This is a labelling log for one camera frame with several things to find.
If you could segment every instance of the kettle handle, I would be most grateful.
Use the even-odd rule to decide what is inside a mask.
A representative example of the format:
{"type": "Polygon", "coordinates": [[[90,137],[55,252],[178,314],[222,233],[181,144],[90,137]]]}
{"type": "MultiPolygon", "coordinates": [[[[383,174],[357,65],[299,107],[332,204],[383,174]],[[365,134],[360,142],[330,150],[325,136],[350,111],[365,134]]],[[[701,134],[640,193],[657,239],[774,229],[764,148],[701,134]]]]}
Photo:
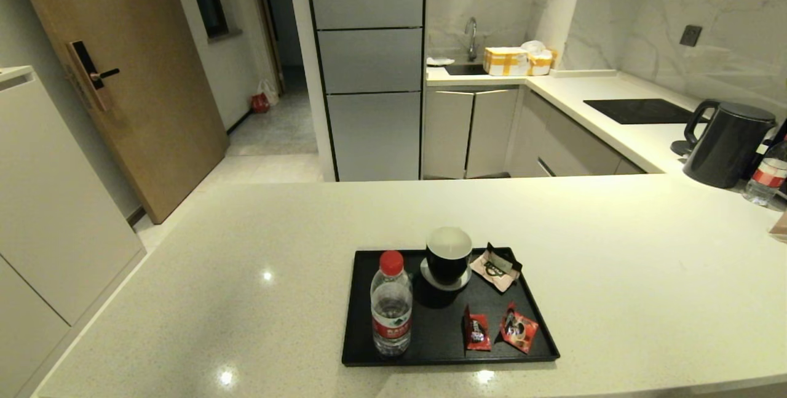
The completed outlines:
{"type": "Polygon", "coordinates": [[[683,129],[683,135],[686,137],[686,141],[689,142],[689,147],[694,148],[697,145],[697,137],[694,135],[694,129],[697,128],[697,123],[700,122],[700,117],[702,117],[703,112],[708,109],[719,109],[719,102],[713,101],[712,99],[706,99],[700,106],[697,106],[697,109],[694,110],[694,114],[691,115],[691,119],[689,123],[686,124],[686,128],[683,129]]]}

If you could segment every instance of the black cooktop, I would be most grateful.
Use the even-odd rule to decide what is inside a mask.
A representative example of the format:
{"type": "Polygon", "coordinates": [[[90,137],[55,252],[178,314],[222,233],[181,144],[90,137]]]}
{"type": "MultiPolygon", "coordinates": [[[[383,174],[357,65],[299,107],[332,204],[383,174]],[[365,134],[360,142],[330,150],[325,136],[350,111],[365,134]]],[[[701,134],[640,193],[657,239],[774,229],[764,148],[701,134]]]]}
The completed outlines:
{"type": "Polygon", "coordinates": [[[686,124],[692,115],[661,98],[587,99],[585,103],[621,124],[686,124]]]}

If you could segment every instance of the electrical outlet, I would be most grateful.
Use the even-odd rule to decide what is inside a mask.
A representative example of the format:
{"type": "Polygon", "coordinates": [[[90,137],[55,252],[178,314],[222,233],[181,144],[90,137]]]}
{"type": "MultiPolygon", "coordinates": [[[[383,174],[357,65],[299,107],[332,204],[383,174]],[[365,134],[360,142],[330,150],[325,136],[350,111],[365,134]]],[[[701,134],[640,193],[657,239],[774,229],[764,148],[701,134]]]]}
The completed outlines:
{"type": "Polygon", "coordinates": [[[686,28],[683,29],[681,44],[695,47],[697,45],[697,40],[700,39],[700,33],[702,33],[702,26],[687,25],[686,28]]]}

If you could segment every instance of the water bottle on counter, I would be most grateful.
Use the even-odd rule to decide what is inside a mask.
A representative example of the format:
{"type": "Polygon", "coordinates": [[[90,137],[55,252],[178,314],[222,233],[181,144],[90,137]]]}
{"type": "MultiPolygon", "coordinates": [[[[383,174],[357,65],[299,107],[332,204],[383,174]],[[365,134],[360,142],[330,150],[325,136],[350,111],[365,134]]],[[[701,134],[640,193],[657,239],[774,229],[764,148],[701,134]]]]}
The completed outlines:
{"type": "Polygon", "coordinates": [[[787,177],[787,141],[773,146],[748,180],[743,197],[753,204],[768,205],[787,177]]]}
{"type": "Polygon", "coordinates": [[[399,356],[410,345],[413,286],[405,259],[396,250],[380,256],[380,270],[371,280],[371,325],[374,345],[382,355],[399,356]]]}

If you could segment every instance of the electric kettle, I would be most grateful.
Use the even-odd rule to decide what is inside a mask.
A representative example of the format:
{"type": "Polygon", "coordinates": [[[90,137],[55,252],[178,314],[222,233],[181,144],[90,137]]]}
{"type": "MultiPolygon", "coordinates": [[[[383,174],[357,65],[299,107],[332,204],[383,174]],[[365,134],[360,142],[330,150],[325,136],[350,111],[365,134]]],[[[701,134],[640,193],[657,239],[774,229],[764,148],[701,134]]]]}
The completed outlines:
{"type": "Polygon", "coordinates": [[[692,148],[683,173],[706,185],[733,187],[773,126],[776,117],[767,110],[706,99],[697,106],[683,131],[692,148]],[[715,111],[698,140],[694,129],[707,109],[715,111]]]}

